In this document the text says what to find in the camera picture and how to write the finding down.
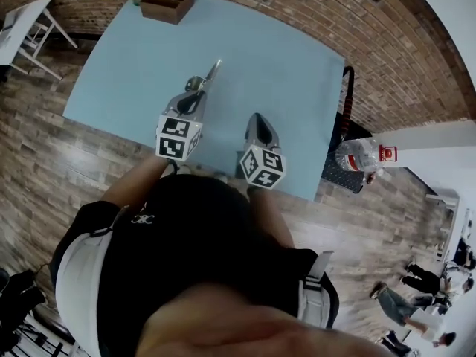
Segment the person's black shirt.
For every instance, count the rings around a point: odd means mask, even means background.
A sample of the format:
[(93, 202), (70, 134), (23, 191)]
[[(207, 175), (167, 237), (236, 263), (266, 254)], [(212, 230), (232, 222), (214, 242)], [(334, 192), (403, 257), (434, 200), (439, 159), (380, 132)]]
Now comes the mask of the person's black shirt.
[(59, 315), (90, 357), (134, 357), (147, 319), (203, 283), (331, 328), (339, 299), (319, 255), (286, 248), (249, 201), (209, 177), (170, 175), (139, 210), (83, 205), (50, 264)]

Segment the black platform cart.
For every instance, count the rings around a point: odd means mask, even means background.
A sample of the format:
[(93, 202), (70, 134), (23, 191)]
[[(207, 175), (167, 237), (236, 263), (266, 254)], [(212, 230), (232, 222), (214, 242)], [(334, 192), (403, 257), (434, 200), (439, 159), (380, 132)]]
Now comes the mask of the black platform cart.
[(343, 113), (336, 113), (332, 137), (321, 178), (352, 193), (358, 194), (364, 186), (364, 172), (352, 172), (341, 169), (335, 160), (335, 152), (345, 140), (368, 138), (371, 133), (351, 120), (353, 107), (353, 89), (355, 71), (352, 66), (345, 66), (343, 77), (348, 76), (347, 90), (344, 97)]

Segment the person's left forearm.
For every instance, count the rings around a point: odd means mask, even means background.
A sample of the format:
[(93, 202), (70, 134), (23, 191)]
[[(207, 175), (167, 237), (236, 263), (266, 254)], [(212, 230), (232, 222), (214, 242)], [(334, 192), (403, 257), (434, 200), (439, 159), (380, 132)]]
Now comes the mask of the person's left forearm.
[(165, 158), (151, 155), (125, 173), (100, 198), (119, 208), (141, 207), (169, 165)]

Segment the large clear water bottle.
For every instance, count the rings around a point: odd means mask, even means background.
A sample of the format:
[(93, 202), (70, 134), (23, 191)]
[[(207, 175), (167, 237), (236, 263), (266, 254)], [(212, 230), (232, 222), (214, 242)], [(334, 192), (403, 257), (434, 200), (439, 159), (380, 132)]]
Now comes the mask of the large clear water bottle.
[(373, 137), (343, 141), (335, 151), (338, 166), (350, 172), (374, 173), (397, 158), (397, 147), (385, 146)]

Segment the white shelf rack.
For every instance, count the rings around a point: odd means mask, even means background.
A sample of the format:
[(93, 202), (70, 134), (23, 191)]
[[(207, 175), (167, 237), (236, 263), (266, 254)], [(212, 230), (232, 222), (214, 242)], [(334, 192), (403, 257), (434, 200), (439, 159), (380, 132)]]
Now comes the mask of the white shelf rack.
[(439, 207), (444, 209), (445, 218), (440, 226), (442, 240), (434, 246), (433, 258), (437, 262), (446, 263), (453, 258), (461, 237), (459, 230), (462, 215), (460, 197), (458, 195), (426, 194), (425, 199), (436, 202)]

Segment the brown wooden box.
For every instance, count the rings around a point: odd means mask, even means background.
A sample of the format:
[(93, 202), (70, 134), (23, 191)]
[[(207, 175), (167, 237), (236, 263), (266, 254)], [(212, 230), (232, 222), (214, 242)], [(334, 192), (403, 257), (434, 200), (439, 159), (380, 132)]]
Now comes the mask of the brown wooden box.
[(195, 0), (141, 0), (142, 16), (178, 25), (194, 5)]

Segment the light blue table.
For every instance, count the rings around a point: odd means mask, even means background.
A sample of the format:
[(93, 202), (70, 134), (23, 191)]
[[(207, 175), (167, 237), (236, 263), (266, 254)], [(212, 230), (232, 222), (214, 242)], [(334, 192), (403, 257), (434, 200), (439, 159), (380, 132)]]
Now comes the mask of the light blue table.
[(344, 60), (312, 37), (226, 0), (195, 0), (177, 25), (127, 2), (83, 66), (64, 115), (153, 147), (160, 114), (193, 76), (219, 70), (191, 160), (233, 174), (249, 118), (275, 128), (278, 189), (313, 200), (338, 108)]

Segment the white folding table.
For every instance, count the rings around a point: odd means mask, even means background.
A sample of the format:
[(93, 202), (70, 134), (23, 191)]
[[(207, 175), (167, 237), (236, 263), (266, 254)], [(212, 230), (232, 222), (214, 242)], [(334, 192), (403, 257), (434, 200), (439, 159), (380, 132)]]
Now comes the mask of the white folding table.
[(29, 75), (28, 71), (13, 63), (16, 56), (20, 55), (57, 80), (62, 80), (60, 75), (37, 59), (54, 30), (59, 31), (74, 48), (78, 49), (77, 43), (49, 11), (48, 5), (52, 1), (36, 0), (7, 13), (0, 30), (0, 66), (10, 66), (24, 75)]

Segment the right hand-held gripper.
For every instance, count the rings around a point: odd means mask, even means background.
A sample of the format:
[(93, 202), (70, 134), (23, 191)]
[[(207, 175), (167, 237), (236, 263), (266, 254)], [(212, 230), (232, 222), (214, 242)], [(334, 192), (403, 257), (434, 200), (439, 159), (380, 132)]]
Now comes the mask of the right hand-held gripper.
[(274, 189), (286, 176), (286, 158), (278, 134), (260, 113), (254, 113), (249, 119), (239, 166), (250, 185), (267, 190)]

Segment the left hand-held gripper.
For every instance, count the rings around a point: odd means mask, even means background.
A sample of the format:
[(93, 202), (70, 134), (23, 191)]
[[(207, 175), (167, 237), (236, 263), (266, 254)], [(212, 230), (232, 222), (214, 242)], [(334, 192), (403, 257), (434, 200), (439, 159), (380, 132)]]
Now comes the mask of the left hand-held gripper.
[(187, 91), (174, 97), (159, 117), (155, 154), (175, 161), (186, 161), (202, 135), (207, 93)]

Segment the person's right forearm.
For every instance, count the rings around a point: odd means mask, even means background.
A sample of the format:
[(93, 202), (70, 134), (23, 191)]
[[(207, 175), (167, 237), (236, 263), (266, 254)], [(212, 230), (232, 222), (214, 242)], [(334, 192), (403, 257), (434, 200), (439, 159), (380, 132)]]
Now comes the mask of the person's right forearm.
[(257, 224), (283, 247), (294, 248), (291, 232), (271, 190), (249, 186), (247, 195)]

